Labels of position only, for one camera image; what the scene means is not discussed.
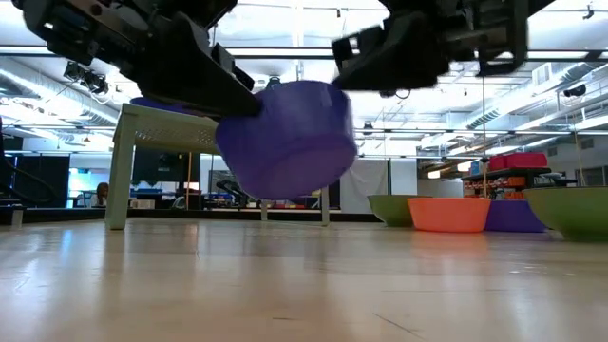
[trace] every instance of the floor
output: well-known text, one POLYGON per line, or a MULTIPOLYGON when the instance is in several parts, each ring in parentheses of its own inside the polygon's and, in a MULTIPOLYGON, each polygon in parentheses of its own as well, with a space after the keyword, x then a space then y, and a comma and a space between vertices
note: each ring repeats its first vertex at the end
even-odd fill
POLYGON ((597 342, 607 247, 376 224, 26 226, 0 233, 0 339, 597 342))

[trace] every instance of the ceiling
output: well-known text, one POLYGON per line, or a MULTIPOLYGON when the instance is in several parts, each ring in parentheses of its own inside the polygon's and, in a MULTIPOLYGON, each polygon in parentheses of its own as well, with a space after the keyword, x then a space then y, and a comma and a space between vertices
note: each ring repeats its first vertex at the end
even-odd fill
MULTIPOLYGON (((336 37, 377 25, 387 15, 375 0, 243 0, 222 18, 212 36, 230 48, 326 48, 336 37)), ((605 34, 608 28, 608 0, 557 0, 530 18, 528 24, 531 49, 608 48, 608 36, 605 34), (583 20, 589 4, 596 13, 589 20, 583 20)), ((19 10, 10 1, 0 0, 0 47, 43 44, 25 28, 19 10)), ((63 76, 67 60, 63 58, 19 57, 14 60, 67 85, 63 76)), ((269 76, 279 76, 283 82, 293 81, 298 65, 301 66, 302 78, 307 80, 329 82, 337 72, 333 61, 322 60, 238 60, 237 64, 260 81, 266 81, 269 76)), ((382 99, 376 93, 350 93, 354 122, 359 128, 363 127, 363 122, 370 121, 375 127, 463 129, 462 125, 474 119, 474 114, 484 103, 488 108, 499 104, 502 97, 513 94, 518 86, 529 83, 532 71, 540 66, 539 63, 526 64, 508 77, 482 80, 475 77, 478 71, 476 64, 454 63, 451 71, 440 78, 436 87, 414 90, 409 95, 406 91, 401 92, 402 97, 407 96, 405 100, 396 97, 382 99)), ((105 74, 111 84, 119 87, 120 96, 108 103, 113 109, 118 107, 114 103, 139 95, 136 85, 125 79, 114 66, 95 61, 91 68, 105 74)), ((77 85, 71 86, 85 91, 77 85)), ((543 111, 537 105, 527 114, 521 111, 511 113, 492 122, 491 128, 514 129, 546 115, 547 110, 543 111)), ((419 143, 424 135, 405 138, 419 143)))

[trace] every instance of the orange bowl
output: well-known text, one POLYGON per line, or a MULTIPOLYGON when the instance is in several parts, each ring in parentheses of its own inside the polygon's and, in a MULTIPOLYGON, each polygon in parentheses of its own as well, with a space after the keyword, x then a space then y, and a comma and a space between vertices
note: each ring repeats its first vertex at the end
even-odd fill
POLYGON ((417 230, 438 233, 480 233, 490 199, 408 199, 417 230))

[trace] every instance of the bowl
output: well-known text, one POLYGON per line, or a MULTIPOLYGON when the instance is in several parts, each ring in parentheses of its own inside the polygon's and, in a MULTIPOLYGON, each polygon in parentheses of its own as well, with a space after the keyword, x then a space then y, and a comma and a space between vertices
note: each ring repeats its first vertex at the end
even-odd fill
POLYGON ((408 199, 417 230, 437 233, 480 233, 490 199, 408 199))
POLYGON ((388 227, 411 227, 409 199, 421 198, 416 195, 371 195, 368 196, 371 211, 388 227))
POLYGON ((608 187, 528 189, 523 195, 539 220, 572 241, 608 241, 608 187))
POLYGON ((256 117, 227 117, 218 150, 251 197, 289 200, 340 179, 357 154, 351 103, 334 85, 297 81, 256 94, 256 117))
POLYGON ((545 227, 525 200, 493 200, 485 223, 486 231, 542 233, 545 227))

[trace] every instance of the shelf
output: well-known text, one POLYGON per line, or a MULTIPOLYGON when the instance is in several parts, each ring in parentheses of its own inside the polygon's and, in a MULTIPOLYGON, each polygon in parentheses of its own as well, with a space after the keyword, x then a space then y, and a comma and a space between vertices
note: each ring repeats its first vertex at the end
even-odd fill
MULTIPOLYGON (((488 180, 495 180, 500 177, 527 177, 527 176, 538 176, 545 173, 551 173, 551 169, 548 167, 544 168, 511 168, 498 171, 492 171, 487 173, 488 180)), ((483 181, 484 174, 475 176, 463 177, 463 181, 483 181)))

